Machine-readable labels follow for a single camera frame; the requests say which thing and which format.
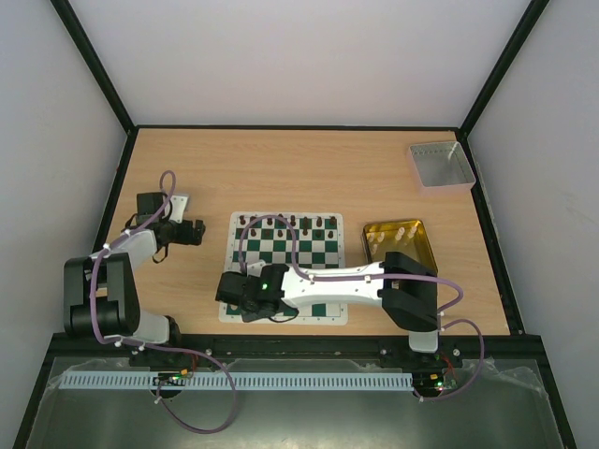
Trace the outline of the green white chess board mat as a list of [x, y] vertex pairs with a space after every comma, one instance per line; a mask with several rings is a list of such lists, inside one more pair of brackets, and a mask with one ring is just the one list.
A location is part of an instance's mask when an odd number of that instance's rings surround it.
[[[230, 216], [226, 244], [224, 271], [240, 272], [239, 242], [243, 229], [256, 216], [281, 213], [289, 222], [296, 216], [292, 226], [296, 235], [296, 261], [301, 268], [344, 268], [343, 216], [340, 213], [316, 212], [233, 212]], [[291, 265], [292, 233], [285, 227], [276, 227], [277, 220], [263, 219], [252, 226], [242, 244], [243, 260], [252, 264], [258, 260], [266, 263]], [[227, 324], [240, 324], [238, 311], [231, 311], [227, 304], [219, 305], [219, 320]], [[344, 304], [315, 304], [299, 309], [298, 317], [291, 325], [344, 326], [348, 310]]]

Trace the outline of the gold tin tray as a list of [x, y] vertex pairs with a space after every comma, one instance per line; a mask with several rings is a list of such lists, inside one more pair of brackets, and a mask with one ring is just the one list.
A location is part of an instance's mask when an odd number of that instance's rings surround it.
[[432, 247], [421, 220], [399, 220], [364, 225], [363, 249], [368, 263], [382, 262], [388, 252], [408, 255], [426, 268], [438, 271]]

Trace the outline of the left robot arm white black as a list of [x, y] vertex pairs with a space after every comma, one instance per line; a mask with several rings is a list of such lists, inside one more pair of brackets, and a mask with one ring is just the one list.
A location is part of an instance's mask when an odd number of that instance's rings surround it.
[[150, 344], [181, 341], [175, 319], [143, 310], [135, 286], [134, 271], [144, 262], [156, 264], [159, 252], [168, 254], [172, 244], [198, 246], [205, 225], [183, 218], [189, 195], [152, 192], [137, 195], [137, 212], [125, 223], [119, 242], [110, 245], [99, 263], [96, 283], [92, 283], [99, 253], [71, 258], [64, 265], [64, 328], [72, 338], [95, 335], [92, 318], [104, 340], [119, 347], [130, 341], [141, 350]]

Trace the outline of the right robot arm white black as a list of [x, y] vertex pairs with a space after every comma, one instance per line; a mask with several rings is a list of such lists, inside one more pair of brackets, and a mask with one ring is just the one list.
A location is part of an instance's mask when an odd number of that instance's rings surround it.
[[411, 257], [387, 253], [355, 268], [308, 269], [263, 261], [221, 275], [215, 299], [236, 307], [244, 323], [315, 304], [359, 304], [383, 310], [408, 332], [408, 354], [421, 367], [441, 354], [436, 273]]

